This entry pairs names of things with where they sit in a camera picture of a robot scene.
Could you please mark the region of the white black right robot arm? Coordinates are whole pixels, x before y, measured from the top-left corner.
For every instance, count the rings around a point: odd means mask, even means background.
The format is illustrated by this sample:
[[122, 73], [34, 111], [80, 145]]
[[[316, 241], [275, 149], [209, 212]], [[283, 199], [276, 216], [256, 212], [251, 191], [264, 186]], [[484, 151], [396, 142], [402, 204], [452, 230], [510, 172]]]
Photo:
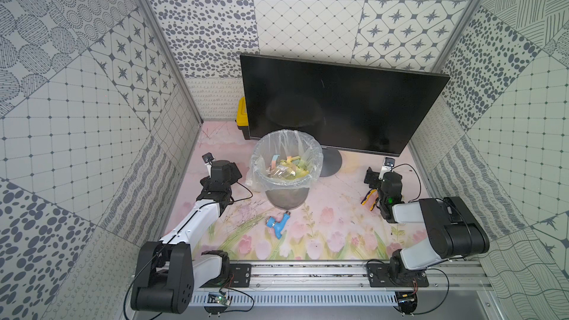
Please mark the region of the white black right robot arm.
[[457, 197], [402, 200], [402, 176], [393, 171], [367, 169], [364, 183], [378, 193], [373, 207], [389, 224], [422, 224], [427, 237], [397, 249], [388, 263], [366, 262], [371, 287], [428, 287], [426, 270], [451, 259], [487, 253], [488, 235]]

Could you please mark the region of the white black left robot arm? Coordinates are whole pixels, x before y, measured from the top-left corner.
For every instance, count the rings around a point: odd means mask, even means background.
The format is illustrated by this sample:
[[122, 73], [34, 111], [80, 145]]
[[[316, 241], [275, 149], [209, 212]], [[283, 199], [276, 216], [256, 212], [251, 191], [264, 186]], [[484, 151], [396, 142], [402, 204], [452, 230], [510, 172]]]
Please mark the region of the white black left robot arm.
[[209, 281], [224, 282], [229, 277], [229, 257], [225, 251], [206, 252], [193, 260], [193, 249], [209, 227], [222, 216], [235, 199], [232, 185], [242, 174], [236, 163], [204, 155], [208, 176], [194, 208], [166, 236], [147, 241], [141, 247], [135, 277], [129, 287], [134, 311], [181, 314], [188, 308], [194, 290]]

